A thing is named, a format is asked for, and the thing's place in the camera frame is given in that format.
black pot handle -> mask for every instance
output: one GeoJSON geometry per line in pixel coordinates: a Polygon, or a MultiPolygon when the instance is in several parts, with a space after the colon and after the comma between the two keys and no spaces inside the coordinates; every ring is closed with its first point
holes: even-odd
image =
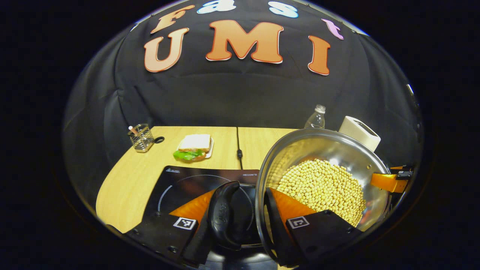
{"type": "Polygon", "coordinates": [[[228,225],[233,223],[233,211],[230,205],[232,196],[240,187],[238,181],[219,186],[213,193],[208,205],[208,224],[216,242],[227,249],[240,250],[241,244],[228,235],[228,225]]]}

bottle cap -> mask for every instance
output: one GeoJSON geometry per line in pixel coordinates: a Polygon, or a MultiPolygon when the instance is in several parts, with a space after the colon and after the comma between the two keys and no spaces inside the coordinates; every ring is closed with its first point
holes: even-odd
{"type": "Polygon", "coordinates": [[[315,111],[318,113],[325,113],[325,106],[317,105],[317,107],[315,107],[315,111]]]}

metal pen holder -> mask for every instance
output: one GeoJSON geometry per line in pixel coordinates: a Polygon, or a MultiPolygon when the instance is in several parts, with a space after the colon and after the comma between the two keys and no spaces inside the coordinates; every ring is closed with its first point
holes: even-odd
{"type": "Polygon", "coordinates": [[[153,145],[153,135],[148,128],[148,124],[138,124],[136,125],[132,132],[131,130],[127,133],[132,142],[133,148],[139,153],[146,153],[153,145]]]}

bread slice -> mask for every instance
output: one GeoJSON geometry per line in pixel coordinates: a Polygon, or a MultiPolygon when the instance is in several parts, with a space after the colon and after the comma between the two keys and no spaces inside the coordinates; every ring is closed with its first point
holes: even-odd
{"type": "Polygon", "coordinates": [[[198,149],[205,153],[210,151],[210,134],[187,135],[179,146],[180,152],[195,152],[198,149]]]}

black cable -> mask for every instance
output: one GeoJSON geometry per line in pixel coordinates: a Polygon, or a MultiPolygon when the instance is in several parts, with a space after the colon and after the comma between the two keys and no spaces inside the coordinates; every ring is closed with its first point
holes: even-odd
{"type": "Polygon", "coordinates": [[[239,140],[239,127],[237,127],[237,158],[240,160],[240,168],[243,170],[243,165],[241,163],[241,158],[243,157],[243,153],[240,150],[240,140],[239,140]]]}

